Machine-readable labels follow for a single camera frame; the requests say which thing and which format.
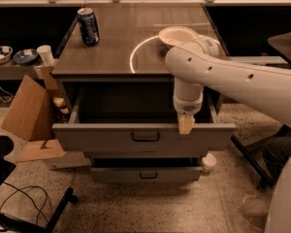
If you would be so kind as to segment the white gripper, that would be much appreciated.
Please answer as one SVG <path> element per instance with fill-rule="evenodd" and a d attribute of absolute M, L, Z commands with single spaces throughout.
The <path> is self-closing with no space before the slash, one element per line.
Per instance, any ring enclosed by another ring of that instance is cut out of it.
<path fill-rule="evenodd" d="M 178 113 L 178 132 L 180 134 L 189 134 L 195 123 L 193 115 L 200 112 L 203 104 L 203 97 L 193 101 L 187 101 L 174 96 L 173 103 Z"/>

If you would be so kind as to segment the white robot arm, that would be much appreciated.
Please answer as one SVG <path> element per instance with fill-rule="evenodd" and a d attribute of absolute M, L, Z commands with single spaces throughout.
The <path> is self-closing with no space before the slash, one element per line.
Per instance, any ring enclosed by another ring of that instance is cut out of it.
<path fill-rule="evenodd" d="M 291 128 L 289 69 L 220 59 L 215 41 L 207 38 L 171 48 L 165 66 L 175 77 L 174 107 L 181 134 L 192 130 L 194 115 L 201 110 L 205 86 Z M 264 233 L 291 233 L 291 137 L 270 140 L 268 157 L 271 166 L 279 161 L 280 175 Z"/>

